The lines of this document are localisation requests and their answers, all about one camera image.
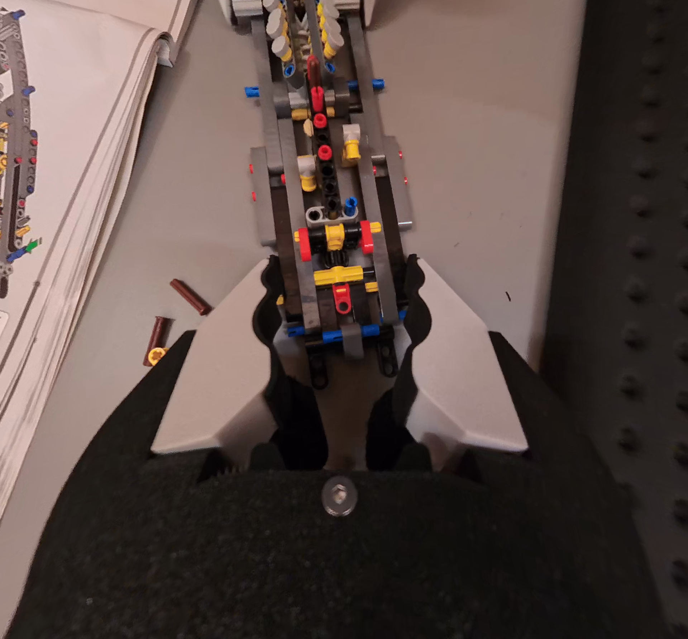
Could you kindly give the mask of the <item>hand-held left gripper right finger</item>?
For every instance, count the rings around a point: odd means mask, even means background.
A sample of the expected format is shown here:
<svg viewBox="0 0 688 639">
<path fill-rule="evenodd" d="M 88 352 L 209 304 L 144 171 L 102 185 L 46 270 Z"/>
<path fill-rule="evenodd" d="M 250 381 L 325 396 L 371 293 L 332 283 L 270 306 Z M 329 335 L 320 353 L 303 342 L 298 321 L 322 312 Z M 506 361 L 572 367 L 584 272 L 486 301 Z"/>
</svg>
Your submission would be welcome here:
<svg viewBox="0 0 688 639">
<path fill-rule="evenodd" d="M 369 470 L 453 470 L 469 448 L 523 454 L 526 433 L 485 323 L 422 258 L 408 257 L 409 343 L 367 423 Z"/>
</svg>

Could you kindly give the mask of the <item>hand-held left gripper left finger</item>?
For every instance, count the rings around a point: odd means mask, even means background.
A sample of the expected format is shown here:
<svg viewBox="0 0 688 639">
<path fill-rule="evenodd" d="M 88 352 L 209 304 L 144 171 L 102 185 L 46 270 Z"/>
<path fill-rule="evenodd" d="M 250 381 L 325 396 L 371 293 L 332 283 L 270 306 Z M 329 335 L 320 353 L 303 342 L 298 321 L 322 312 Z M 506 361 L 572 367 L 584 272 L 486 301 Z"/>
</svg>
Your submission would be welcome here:
<svg viewBox="0 0 688 639">
<path fill-rule="evenodd" d="M 151 445 L 155 454 L 217 448 L 247 468 L 277 443 L 285 466 L 320 470 L 328 440 L 314 392 L 285 371 L 274 346 L 282 325 L 280 261 L 270 256 L 197 329 Z"/>
</svg>

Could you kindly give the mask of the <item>multicoloured lego chassis assembly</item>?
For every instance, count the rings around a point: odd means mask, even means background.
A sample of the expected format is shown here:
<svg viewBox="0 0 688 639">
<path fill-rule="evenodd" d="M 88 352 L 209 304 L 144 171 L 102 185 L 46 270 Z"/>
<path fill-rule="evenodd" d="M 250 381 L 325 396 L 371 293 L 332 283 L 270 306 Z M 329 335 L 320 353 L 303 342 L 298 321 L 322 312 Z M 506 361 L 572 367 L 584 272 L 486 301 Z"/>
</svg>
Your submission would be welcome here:
<svg viewBox="0 0 688 639">
<path fill-rule="evenodd" d="M 398 372 L 397 325 L 380 325 L 376 283 L 366 282 L 358 199 L 342 170 L 359 157 L 358 125 L 345 124 L 331 106 L 325 58 L 343 47 L 333 0 L 233 0 L 237 31 L 250 34 L 257 85 L 245 95 L 259 103 L 263 145 L 250 150 L 261 244 L 279 259 L 278 299 L 289 337 L 304 342 L 310 382 L 327 387 L 326 355 L 361 359 L 374 348 L 381 374 Z"/>
</svg>

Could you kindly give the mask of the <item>brown lego axle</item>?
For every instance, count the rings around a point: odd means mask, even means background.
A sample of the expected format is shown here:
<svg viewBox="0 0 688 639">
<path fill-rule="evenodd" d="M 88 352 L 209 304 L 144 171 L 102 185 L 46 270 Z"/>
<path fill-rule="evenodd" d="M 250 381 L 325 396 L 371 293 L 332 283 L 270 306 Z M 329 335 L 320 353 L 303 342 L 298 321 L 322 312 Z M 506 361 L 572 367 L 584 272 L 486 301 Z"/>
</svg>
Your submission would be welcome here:
<svg viewBox="0 0 688 639">
<path fill-rule="evenodd" d="M 147 364 L 147 353 L 155 347 L 167 347 L 168 332 L 173 320 L 168 317 L 157 316 L 150 333 L 149 342 L 144 355 L 143 365 L 151 367 Z"/>
<path fill-rule="evenodd" d="M 192 306 L 199 316 L 207 316 L 211 313 L 212 306 L 184 281 L 172 279 L 169 285 Z"/>
</svg>

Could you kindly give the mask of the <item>lego instruction booklet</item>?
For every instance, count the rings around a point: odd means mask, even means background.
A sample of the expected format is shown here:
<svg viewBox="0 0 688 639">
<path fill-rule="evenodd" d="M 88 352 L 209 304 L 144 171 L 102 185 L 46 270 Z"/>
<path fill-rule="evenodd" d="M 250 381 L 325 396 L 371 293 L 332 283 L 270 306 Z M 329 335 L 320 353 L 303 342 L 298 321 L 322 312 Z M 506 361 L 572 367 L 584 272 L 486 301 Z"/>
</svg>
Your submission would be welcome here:
<svg viewBox="0 0 688 639">
<path fill-rule="evenodd" d="M 197 0 L 1 0 L 1 513 Z"/>
</svg>

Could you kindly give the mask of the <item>black perforated panel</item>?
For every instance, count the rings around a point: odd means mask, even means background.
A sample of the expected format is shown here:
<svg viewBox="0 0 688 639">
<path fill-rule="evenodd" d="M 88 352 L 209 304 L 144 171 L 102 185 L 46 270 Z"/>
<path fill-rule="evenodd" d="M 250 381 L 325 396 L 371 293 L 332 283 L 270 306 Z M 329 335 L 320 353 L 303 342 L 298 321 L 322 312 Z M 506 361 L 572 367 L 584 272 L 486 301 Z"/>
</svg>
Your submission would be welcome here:
<svg viewBox="0 0 688 639">
<path fill-rule="evenodd" d="M 541 371 L 687 637 L 687 0 L 587 0 Z"/>
</svg>

